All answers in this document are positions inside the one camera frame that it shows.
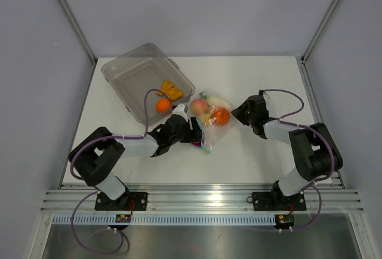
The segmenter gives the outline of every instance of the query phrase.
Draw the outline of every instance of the clear plastic bag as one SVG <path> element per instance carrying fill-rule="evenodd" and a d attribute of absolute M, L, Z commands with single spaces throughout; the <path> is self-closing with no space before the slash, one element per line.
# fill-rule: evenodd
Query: clear plastic bag
<path fill-rule="evenodd" d="M 193 98 L 189 105 L 191 116 L 198 119 L 203 130 L 203 139 L 199 144 L 210 153 L 215 145 L 234 124 L 231 115 L 232 105 L 212 89 L 205 89 Z"/>

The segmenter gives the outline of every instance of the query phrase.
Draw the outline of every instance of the gray wall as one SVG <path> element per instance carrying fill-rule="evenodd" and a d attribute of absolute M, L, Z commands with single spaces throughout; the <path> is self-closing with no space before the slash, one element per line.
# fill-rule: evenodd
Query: gray wall
<path fill-rule="evenodd" d="M 0 258 L 23 258 L 57 186 L 91 65 L 56 0 L 0 0 Z"/>
<path fill-rule="evenodd" d="M 324 118 L 382 249 L 381 0 L 344 0 L 309 59 Z"/>
<path fill-rule="evenodd" d="M 97 57 L 302 55 L 331 0 L 68 0 Z"/>

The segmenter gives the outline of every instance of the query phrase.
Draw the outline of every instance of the white tabletop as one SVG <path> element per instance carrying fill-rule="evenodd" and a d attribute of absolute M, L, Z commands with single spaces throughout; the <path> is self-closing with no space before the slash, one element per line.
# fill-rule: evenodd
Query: white tabletop
<path fill-rule="evenodd" d="M 100 58 L 82 112 L 74 147 L 96 128 L 105 126 L 116 134 L 142 134 L 144 126 L 135 121 L 110 84 L 101 67 L 112 58 Z M 216 90 L 238 107 L 259 89 L 281 88 L 297 93 L 305 109 L 290 121 L 313 123 L 307 96 L 295 57 L 173 57 L 180 70 L 195 85 L 196 93 Z M 269 93 L 270 116 L 299 108 L 290 95 Z M 236 125 L 206 155 L 189 144 L 177 143 L 157 158 L 134 157 L 118 161 L 113 173 L 134 184 L 257 184 L 273 183 L 294 168 L 289 145 L 263 140 L 248 126 Z M 69 165 L 64 183 L 75 183 Z"/>

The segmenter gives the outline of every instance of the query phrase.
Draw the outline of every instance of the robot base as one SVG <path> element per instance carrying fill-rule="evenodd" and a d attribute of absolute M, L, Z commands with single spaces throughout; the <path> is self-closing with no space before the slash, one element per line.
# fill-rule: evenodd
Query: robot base
<path fill-rule="evenodd" d="M 126 203 L 121 206 L 101 192 L 97 195 L 94 209 L 97 211 L 130 211 L 129 202 L 133 201 L 134 211 L 146 211 L 148 195 L 147 192 L 130 192 Z"/>
<path fill-rule="evenodd" d="M 279 204 L 272 198 L 271 192 L 253 192 L 252 203 L 255 211 L 294 211 L 306 210 L 304 195 L 296 194 L 285 198 Z"/>

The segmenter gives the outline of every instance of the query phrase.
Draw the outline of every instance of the orange toy fruit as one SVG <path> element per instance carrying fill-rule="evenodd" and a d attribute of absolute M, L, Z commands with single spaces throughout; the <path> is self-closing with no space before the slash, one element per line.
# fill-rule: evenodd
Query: orange toy fruit
<path fill-rule="evenodd" d="M 171 108 L 171 103 L 167 99 L 160 99 L 158 102 L 156 102 L 156 111 L 158 113 L 162 113 L 168 108 Z"/>
<path fill-rule="evenodd" d="M 229 119 L 231 118 L 231 115 L 229 114 L 228 110 L 225 108 L 218 108 L 214 111 L 212 114 L 214 123 L 217 123 L 218 125 L 225 125 L 228 123 Z"/>

